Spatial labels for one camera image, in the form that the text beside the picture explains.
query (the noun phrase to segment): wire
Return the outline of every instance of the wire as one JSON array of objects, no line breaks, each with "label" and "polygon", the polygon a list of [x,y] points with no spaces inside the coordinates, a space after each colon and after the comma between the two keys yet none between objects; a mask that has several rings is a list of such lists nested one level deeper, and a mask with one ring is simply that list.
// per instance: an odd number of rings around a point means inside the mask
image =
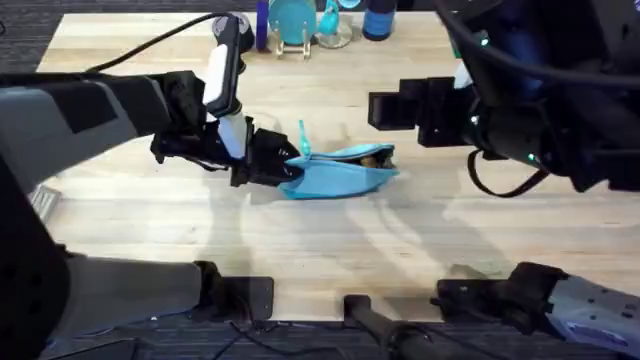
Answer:
[{"label": "wire", "polygon": [[316,348],[308,348],[308,349],[302,349],[302,350],[281,350],[281,349],[277,349],[273,346],[267,345],[255,338],[253,338],[251,335],[249,335],[248,333],[240,330],[238,328],[238,326],[236,326],[236,324],[234,324],[233,322],[229,323],[229,325],[231,326],[231,328],[238,333],[238,335],[241,335],[242,337],[244,337],[245,339],[247,339],[249,342],[267,350],[273,353],[276,353],[284,358],[294,358],[294,357],[299,357],[299,356],[304,356],[304,355],[309,355],[309,354],[318,354],[318,353],[328,353],[328,352],[333,352],[333,353],[338,353],[340,355],[340,357],[342,357],[342,359],[344,360],[351,360],[351,358],[347,355],[347,353],[344,352],[344,350],[340,349],[339,347],[335,347],[335,346],[327,346],[327,347],[316,347]]},{"label": "wire", "polygon": [[107,335],[108,333],[112,332],[113,330],[115,330],[115,328],[108,328],[108,329],[104,329],[104,330],[99,330],[99,331],[96,331],[96,332],[92,332],[92,333],[76,336],[76,337],[74,337],[74,339],[91,339],[91,338],[94,338],[94,337]]},{"label": "wire", "polygon": [[322,330],[328,330],[328,331],[344,331],[344,330],[363,331],[363,329],[359,327],[347,326],[345,325],[344,322],[340,323],[340,326],[331,326],[331,325],[324,325],[324,324],[302,324],[302,323],[296,323],[292,321],[278,321],[278,324],[299,328],[299,329],[322,329]]},{"label": "wire", "polygon": [[157,44],[157,43],[159,43],[159,42],[161,42],[161,41],[163,41],[165,39],[168,39],[168,38],[172,37],[173,35],[175,35],[177,33],[180,33],[180,32],[182,32],[182,31],[184,31],[184,30],[186,30],[186,29],[188,29],[188,28],[190,28],[190,27],[192,27],[194,25],[197,25],[197,24],[199,24],[199,23],[201,23],[203,21],[207,21],[209,19],[213,19],[213,18],[216,18],[216,17],[223,17],[223,16],[231,17],[233,15],[231,15],[230,13],[227,13],[227,12],[215,12],[215,13],[210,13],[210,14],[207,14],[207,15],[200,16],[199,18],[195,18],[195,19],[193,19],[191,21],[188,21],[188,22],[178,26],[177,28],[175,28],[173,30],[167,31],[164,34],[162,34],[160,36],[157,36],[157,37],[147,41],[146,43],[129,50],[125,54],[120,55],[119,57],[117,57],[117,58],[115,58],[115,59],[113,59],[111,61],[107,61],[104,64],[96,65],[96,66],[94,66],[92,68],[89,68],[89,69],[87,69],[87,72],[100,72],[100,71],[106,70],[108,68],[114,67],[114,66],[116,66],[118,64],[121,64],[121,63],[131,59],[132,57],[138,55],[139,53],[145,51],[146,49],[152,47],[153,45],[155,45],[155,44]]},{"label": "wire", "polygon": [[236,335],[236,337],[234,337],[233,339],[231,339],[231,341],[229,341],[225,346],[223,346],[222,348],[220,348],[220,350],[218,350],[218,352],[213,355],[213,357],[211,358],[211,360],[218,360],[222,357],[222,355],[224,355],[225,352],[227,352],[227,350],[229,350],[235,343],[238,342],[238,340],[242,339],[242,335],[238,334]]},{"label": "wire", "polygon": [[491,46],[482,46],[474,34],[449,10],[444,0],[433,0],[436,13],[458,44],[465,45],[476,55],[513,72],[526,74],[536,79],[553,82],[598,87],[640,89],[640,77],[603,74],[587,74],[577,71],[555,69],[548,66],[531,65]]},{"label": "wire", "polygon": [[418,324],[416,324],[416,326],[424,328],[426,331],[434,333],[434,334],[440,336],[443,339],[449,340],[452,343],[455,343],[455,344],[457,344],[458,346],[460,346],[462,348],[465,348],[465,349],[467,349],[469,351],[474,351],[474,352],[480,353],[480,354],[482,354],[482,355],[484,355],[484,356],[486,356],[488,358],[491,358],[491,359],[494,359],[494,360],[511,360],[506,356],[498,355],[498,354],[496,354],[494,352],[491,352],[491,351],[489,351],[487,349],[484,349],[484,348],[482,348],[480,346],[474,345],[474,344],[472,344],[470,342],[467,342],[467,341],[464,341],[464,340],[460,340],[460,339],[456,339],[455,337],[445,333],[444,331],[440,331],[440,330],[438,330],[438,329],[436,329],[436,328],[434,328],[434,327],[432,327],[430,325],[418,323]]},{"label": "wire", "polygon": [[263,330],[256,323],[256,320],[253,317],[253,310],[251,309],[251,306],[249,305],[249,303],[245,299],[243,299],[242,296],[240,296],[240,294],[238,294],[236,291],[231,290],[231,292],[233,293],[233,296],[242,304],[242,308],[245,313],[245,316],[251,322],[251,327],[257,332],[260,332],[261,330]]},{"label": "wire", "polygon": [[478,189],[480,189],[483,193],[503,198],[503,199],[511,199],[514,197],[518,197],[527,191],[533,189],[538,184],[540,184],[544,179],[549,177],[549,173],[544,170],[536,171],[529,179],[527,179],[522,185],[518,186],[516,189],[509,191],[507,193],[495,193],[491,189],[489,189],[485,184],[482,183],[480,177],[478,176],[478,170],[476,169],[476,158],[478,154],[480,154],[483,150],[474,150],[469,154],[467,158],[467,170],[469,170],[469,177],[471,178],[471,182]]}]

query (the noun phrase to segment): black metal bracket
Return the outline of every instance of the black metal bracket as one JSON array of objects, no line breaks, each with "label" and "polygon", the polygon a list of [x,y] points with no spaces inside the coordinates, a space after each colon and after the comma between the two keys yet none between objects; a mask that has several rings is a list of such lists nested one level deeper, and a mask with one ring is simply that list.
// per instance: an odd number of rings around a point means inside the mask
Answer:
[{"label": "black metal bracket", "polygon": [[232,312],[223,316],[222,319],[216,320],[269,320],[271,318],[273,315],[273,278],[260,276],[223,277],[222,282],[227,293],[231,295]]},{"label": "black metal bracket", "polygon": [[371,298],[367,295],[347,295],[342,301],[344,313],[344,325],[347,327],[359,326],[358,320],[353,315],[353,310],[359,308],[371,310]]},{"label": "black metal bracket", "polygon": [[440,308],[442,319],[447,323],[484,323],[499,321],[490,319],[491,309],[486,294],[491,287],[504,280],[440,280],[437,284],[438,297],[431,303]]},{"label": "black metal bracket", "polygon": [[397,93],[369,93],[369,125],[380,131],[418,126],[425,147],[466,145],[460,135],[475,95],[453,83],[452,77],[403,79]]},{"label": "black metal bracket", "polygon": [[207,123],[200,136],[175,131],[156,134],[150,149],[159,164],[164,162],[165,157],[181,157],[206,171],[231,169],[230,185],[233,187],[249,182],[276,187],[303,174],[302,169],[286,164],[287,160],[300,156],[286,135],[256,129],[252,117],[246,116],[245,121],[246,155],[242,159],[229,155],[218,134],[218,121]]}]

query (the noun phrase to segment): blue cloth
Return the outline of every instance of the blue cloth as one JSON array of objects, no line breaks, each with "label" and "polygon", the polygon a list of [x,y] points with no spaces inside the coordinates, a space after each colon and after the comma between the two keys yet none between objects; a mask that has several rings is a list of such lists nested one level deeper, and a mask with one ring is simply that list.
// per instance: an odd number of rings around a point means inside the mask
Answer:
[{"label": "blue cloth", "polygon": [[367,168],[345,163],[372,156],[381,151],[392,152],[392,144],[367,144],[330,153],[312,153],[301,124],[302,155],[287,161],[304,170],[298,179],[278,186],[290,199],[322,199],[363,195],[375,191],[398,174],[395,169]]}]

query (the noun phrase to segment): gray carpet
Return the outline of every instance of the gray carpet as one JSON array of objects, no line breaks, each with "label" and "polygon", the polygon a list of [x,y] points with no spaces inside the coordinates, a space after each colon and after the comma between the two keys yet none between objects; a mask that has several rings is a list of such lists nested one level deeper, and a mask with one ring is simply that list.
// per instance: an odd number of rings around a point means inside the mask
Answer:
[{"label": "gray carpet", "polygon": [[[324,326],[336,324],[323,323]],[[523,337],[499,325],[452,326],[431,325],[461,341],[490,349],[507,359],[588,359],[613,360],[610,352],[576,344],[565,344],[545,335]],[[226,324],[193,323],[183,316],[169,316],[157,321],[132,324],[108,334],[72,341],[61,341],[47,350],[42,359],[96,346],[123,338],[138,338],[140,349],[137,360],[200,360],[210,359],[235,333]],[[352,359],[383,360],[384,356],[371,338],[353,330],[326,330],[313,328],[281,328],[257,339],[280,349],[299,350],[306,347],[337,346]],[[433,345],[443,355],[454,355],[456,359],[491,359],[478,352],[465,350],[438,336],[432,336]],[[240,340],[229,349],[222,359],[281,359],[246,340]],[[304,359],[340,359],[337,354],[317,354]]]},{"label": "gray carpet", "polygon": [[[451,1],[451,6],[467,0]],[[324,7],[318,1],[318,8]],[[206,12],[251,11],[255,0],[2,0],[0,21],[7,32],[0,36],[0,72],[32,72],[44,53],[62,14],[72,12]],[[429,10],[429,0],[402,0],[401,10]],[[564,344],[544,335],[523,337],[496,325],[433,325],[457,339],[491,349],[512,359],[614,359],[610,352],[574,344]],[[234,336],[225,324],[194,324],[182,316],[161,318],[116,329],[102,336],[60,341],[43,358],[65,354],[121,338],[141,340],[140,359],[208,359]],[[334,345],[344,348],[354,359],[384,359],[368,335],[326,329],[283,328],[260,339],[274,346],[299,349],[305,346]],[[459,353],[455,344],[434,337],[434,346],[444,353]],[[239,341],[224,359],[275,359],[247,341]],[[331,355],[308,359],[337,359]],[[487,359],[463,352],[462,359]]]}]

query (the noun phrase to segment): black cable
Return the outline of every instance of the black cable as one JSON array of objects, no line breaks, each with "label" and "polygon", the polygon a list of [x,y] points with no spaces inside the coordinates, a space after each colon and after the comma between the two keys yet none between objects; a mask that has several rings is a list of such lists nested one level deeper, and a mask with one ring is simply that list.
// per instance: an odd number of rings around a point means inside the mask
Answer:
[{"label": "black cable", "polygon": [[447,9],[444,0],[433,0],[433,5],[442,23],[459,45],[464,45],[465,48],[472,50],[476,55],[495,65],[516,73],[526,74],[539,80],[573,85],[640,89],[640,77],[637,76],[588,74],[577,71],[560,70],[548,66],[531,65],[491,46],[482,46],[474,34],[456,15]]},{"label": "black cable", "polygon": [[240,302],[240,304],[242,304],[242,310],[244,311],[244,315],[251,322],[251,327],[257,332],[264,330],[256,323],[256,320],[253,317],[253,310],[251,309],[251,305],[249,305],[249,303],[245,299],[243,299],[242,296],[240,296],[240,294],[238,294],[237,292],[233,290],[231,290],[231,292],[233,293],[233,296]]},{"label": "black cable", "polygon": [[309,355],[309,354],[318,354],[318,353],[328,353],[328,352],[332,352],[332,353],[338,353],[340,354],[340,356],[344,359],[344,360],[351,360],[351,358],[339,347],[331,347],[331,346],[327,346],[327,347],[316,347],[316,348],[309,348],[309,349],[302,349],[302,350],[281,350],[281,349],[277,349],[274,348],[273,346],[267,345],[261,341],[258,341],[256,339],[254,339],[251,335],[247,334],[246,332],[243,332],[242,330],[240,330],[236,324],[234,324],[233,322],[229,323],[229,325],[231,326],[231,328],[238,333],[238,335],[241,335],[242,337],[244,337],[245,339],[247,339],[249,342],[267,350],[273,353],[276,353],[282,357],[285,358],[294,358],[294,357],[299,357],[299,356],[304,356],[304,355]]},{"label": "black cable", "polygon": [[297,323],[293,321],[278,321],[278,324],[286,325],[288,327],[300,328],[300,329],[322,329],[322,330],[328,330],[328,331],[344,331],[344,330],[363,331],[363,329],[359,327],[347,326],[344,322],[340,323],[340,326],[331,326],[331,325],[324,325],[324,324],[303,324],[303,323]]},{"label": "black cable", "polygon": [[498,194],[491,189],[489,189],[486,185],[482,183],[480,177],[478,176],[478,171],[476,170],[476,157],[480,154],[482,150],[474,150],[471,154],[469,154],[469,158],[467,159],[467,169],[469,170],[469,177],[471,178],[471,182],[480,189],[485,194],[489,194],[492,196],[496,196],[503,199],[510,199],[517,196],[520,196],[527,191],[533,189],[536,185],[540,184],[544,179],[549,176],[549,173],[544,170],[538,170],[535,174],[533,174],[527,181],[525,181],[522,185],[518,186],[515,190],[509,191],[507,193]]},{"label": "black cable", "polygon": [[211,360],[220,359],[222,357],[222,355],[224,355],[224,353],[227,352],[227,350],[229,350],[240,339],[242,339],[242,335],[240,335],[240,334],[236,335],[236,337],[234,337],[233,339],[231,339],[231,341],[229,341],[223,347],[221,347],[220,350],[218,350],[218,352],[216,352],[215,355],[213,355]]},{"label": "black cable", "polygon": [[140,46],[135,47],[134,49],[128,51],[127,53],[125,53],[125,54],[123,54],[123,55],[121,55],[121,56],[119,56],[119,57],[117,57],[117,58],[115,58],[115,59],[113,59],[111,61],[107,61],[104,64],[96,65],[96,66],[94,66],[92,68],[89,68],[89,69],[87,69],[87,72],[100,72],[100,71],[106,70],[106,69],[108,69],[110,67],[116,66],[116,65],[118,65],[120,63],[123,63],[123,62],[131,59],[132,57],[134,57],[134,56],[138,55],[139,53],[145,51],[146,49],[150,48],[151,46],[161,42],[162,40],[170,38],[173,35],[175,35],[175,34],[177,34],[179,32],[182,32],[182,31],[184,31],[184,30],[186,30],[186,29],[188,29],[188,28],[190,28],[190,27],[192,27],[194,25],[197,25],[197,24],[199,24],[199,23],[201,23],[203,21],[207,21],[209,19],[213,19],[213,18],[216,18],[216,17],[222,17],[222,16],[230,17],[230,16],[233,16],[233,15],[231,15],[230,13],[226,13],[226,12],[216,12],[216,13],[210,13],[210,14],[207,14],[207,15],[200,16],[199,18],[196,18],[196,19],[193,19],[193,20],[191,20],[189,22],[186,22],[186,23],[178,26],[177,28],[175,28],[173,30],[167,31],[164,34],[162,34],[160,36],[157,36],[157,37],[147,41],[146,43],[144,43],[144,44],[142,44]]},{"label": "black cable", "polygon": [[480,353],[480,354],[482,354],[482,355],[484,355],[484,356],[486,356],[488,358],[494,359],[494,360],[511,360],[506,356],[498,355],[498,354],[493,353],[493,352],[491,352],[491,351],[489,351],[487,349],[484,349],[484,348],[482,348],[480,346],[474,345],[474,344],[472,344],[470,342],[466,342],[466,341],[463,341],[463,340],[460,340],[460,339],[456,339],[455,337],[445,333],[444,331],[440,331],[440,330],[438,330],[438,329],[436,329],[436,328],[434,328],[434,327],[432,327],[430,325],[426,325],[426,324],[422,324],[422,323],[419,323],[419,324],[416,324],[416,325],[419,326],[419,327],[424,328],[428,332],[431,332],[431,333],[434,333],[434,334],[440,336],[443,339],[451,341],[452,343],[455,343],[458,346],[460,346],[462,348],[465,348],[465,349],[467,349],[469,351],[474,351],[474,352]]},{"label": "black cable", "polygon": [[108,328],[108,329],[96,331],[96,332],[93,332],[93,333],[88,333],[88,334],[84,334],[84,335],[78,335],[78,336],[74,337],[74,339],[92,339],[94,337],[107,335],[108,333],[112,332],[115,329],[116,328]]}]

